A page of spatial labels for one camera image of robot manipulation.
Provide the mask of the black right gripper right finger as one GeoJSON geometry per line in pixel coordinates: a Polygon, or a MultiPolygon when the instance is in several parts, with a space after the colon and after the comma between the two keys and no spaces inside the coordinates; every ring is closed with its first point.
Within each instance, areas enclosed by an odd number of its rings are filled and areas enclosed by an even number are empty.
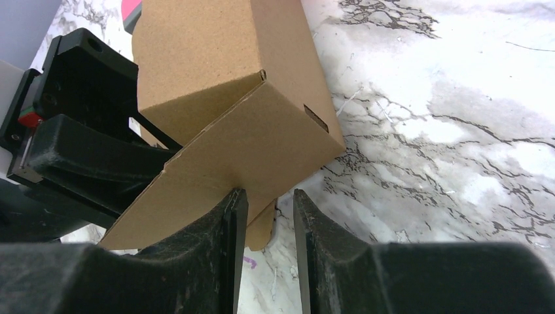
{"type": "Polygon", "coordinates": [[[367,243],[293,196],[303,313],[553,313],[554,280],[507,242],[367,243]]]}

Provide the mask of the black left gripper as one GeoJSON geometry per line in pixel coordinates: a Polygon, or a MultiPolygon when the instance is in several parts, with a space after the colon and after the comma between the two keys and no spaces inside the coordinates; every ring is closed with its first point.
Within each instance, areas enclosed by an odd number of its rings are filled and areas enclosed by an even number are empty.
{"type": "Polygon", "coordinates": [[[41,71],[1,63],[1,241],[110,228],[180,145],[137,108],[137,65],[87,29],[41,71]]]}

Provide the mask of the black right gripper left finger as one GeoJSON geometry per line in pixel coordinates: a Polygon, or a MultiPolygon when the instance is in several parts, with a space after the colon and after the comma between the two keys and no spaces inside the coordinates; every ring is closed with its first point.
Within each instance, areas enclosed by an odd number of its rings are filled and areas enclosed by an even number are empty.
{"type": "Polygon", "coordinates": [[[235,313],[247,193],[134,255],[90,243],[1,246],[2,313],[235,313]]]}

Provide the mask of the brown cardboard box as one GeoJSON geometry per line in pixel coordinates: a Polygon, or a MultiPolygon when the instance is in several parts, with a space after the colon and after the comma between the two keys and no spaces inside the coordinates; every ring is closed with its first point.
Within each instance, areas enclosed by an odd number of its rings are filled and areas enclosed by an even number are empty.
{"type": "Polygon", "coordinates": [[[302,3],[144,1],[132,54],[140,113],[181,150],[101,245],[152,245],[243,188],[263,249],[271,206],[345,149],[302,3]]]}

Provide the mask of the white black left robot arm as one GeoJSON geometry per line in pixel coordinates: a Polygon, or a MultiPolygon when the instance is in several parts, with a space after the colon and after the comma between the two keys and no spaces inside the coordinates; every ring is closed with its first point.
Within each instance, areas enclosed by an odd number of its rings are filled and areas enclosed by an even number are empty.
{"type": "Polygon", "coordinates": [[[89,30],[41,71],[1,63],[1,241],[110,228],[181,148],[137,108],[137,65],[89,30]]]}

